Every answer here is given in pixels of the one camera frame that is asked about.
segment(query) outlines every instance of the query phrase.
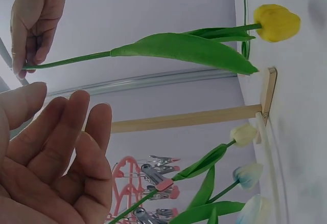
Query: white tulip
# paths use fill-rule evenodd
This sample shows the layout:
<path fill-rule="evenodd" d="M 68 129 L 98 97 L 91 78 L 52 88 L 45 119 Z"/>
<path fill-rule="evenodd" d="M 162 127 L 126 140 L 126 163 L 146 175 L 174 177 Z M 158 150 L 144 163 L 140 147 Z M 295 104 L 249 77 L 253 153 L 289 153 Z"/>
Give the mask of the white tulip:
<path fill-rule="evenodd" d="M 249 123 L 245 123 L 230 131 L 230 139 L 235 140 L 237 146 L 247 146 L 253 141 L 256 133 L 256 128 Z"/>
<path fill-rule="evenodd" d="M 236 224 L 267 224 L 271 201 L 260 195 L 253 196 L 241 210 Z"/>

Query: light blue tulip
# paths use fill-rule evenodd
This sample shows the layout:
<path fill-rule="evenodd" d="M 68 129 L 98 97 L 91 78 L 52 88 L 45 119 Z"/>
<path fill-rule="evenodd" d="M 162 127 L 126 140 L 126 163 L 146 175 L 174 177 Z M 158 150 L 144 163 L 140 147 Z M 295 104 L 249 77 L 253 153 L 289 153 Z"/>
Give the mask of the light blue tulip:
<path fill-rule="evenodd" d="M 250 190 L 259 181 L 263 172 L 263 165 L 253 163 L 243 167 L 238 167 L 233 172 L 234 181 L 239 181 L 245 190 Z"/>
<path fill-rule="evenodd" d="M 270 211 L 270 200 L 260 195 L 255 195 L 241 210 L 236 224 L 267 224 Z"/>

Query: yellow tulip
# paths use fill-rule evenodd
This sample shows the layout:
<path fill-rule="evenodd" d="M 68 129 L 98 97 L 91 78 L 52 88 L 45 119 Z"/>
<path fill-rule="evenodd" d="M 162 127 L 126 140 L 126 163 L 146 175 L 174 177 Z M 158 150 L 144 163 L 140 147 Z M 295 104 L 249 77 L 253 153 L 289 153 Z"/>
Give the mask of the yellow tulip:
<path fill-rule="evenodd" d="M 256 32 L 268 42 L 286 40 L 300 30 L 300 17 L 280 5 L 262 5 L 254 11 L 253 18 L 256 24 L 262 26 Z"/>

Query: flower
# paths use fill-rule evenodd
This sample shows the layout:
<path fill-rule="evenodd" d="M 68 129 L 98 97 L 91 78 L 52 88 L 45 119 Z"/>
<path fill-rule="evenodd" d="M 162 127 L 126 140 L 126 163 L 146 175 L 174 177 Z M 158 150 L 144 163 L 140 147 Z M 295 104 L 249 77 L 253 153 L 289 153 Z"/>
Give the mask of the flower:
<path fill-rule="evenodd" d="M 262 5 L 254 11 L 253 18 L 255 23 L 262 26 L 256 32 L 268 42 L 286 40 L 300 30 L 300 17 L 280 5 Z"/>
<path fill-rule="evenodd" d="M 241 210 L 236 224 L 266 224 L 268 223 L 270 210 L 270 200 L 260 195 L 255 195 Z"/>
<path fill-rule="evenodd" d="M 247 146 L 255 138 L 257 130 L 249 123 L 245 123 L 230 131 L 230 139 L 236 141 L 237 146 Z"/>
<path fill-rule="evenodd" d="M 263 172 L 262 164 L 248 164 L 243 167 L 238 167 L 233 171 L 234 181 L 239 181 L 240 185 L 245 190 L 250 190 L 259 181 Z"/>

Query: wooden frame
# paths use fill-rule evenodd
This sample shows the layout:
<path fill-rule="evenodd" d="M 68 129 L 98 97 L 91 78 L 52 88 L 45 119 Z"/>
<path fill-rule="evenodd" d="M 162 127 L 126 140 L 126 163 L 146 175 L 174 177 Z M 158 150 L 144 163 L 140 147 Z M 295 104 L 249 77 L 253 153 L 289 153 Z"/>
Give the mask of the wooden frame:
<path fill-rule="evenodd" d="M 255 114 L 257 112 L 262 113 L 264 123 L 266 125 L 275 89 L 276 78 L 277 71 L 275 68 L 267 68 L 265 70 L 260 104 L 257 105 L 239 106 L 220 110 L 201 111 L 197 113 L 113 122 L 111 132 L 123 133 L 163 128 L 176 128 L 209 123 L 220 123 L 233 120 L 255 118 Z"/>

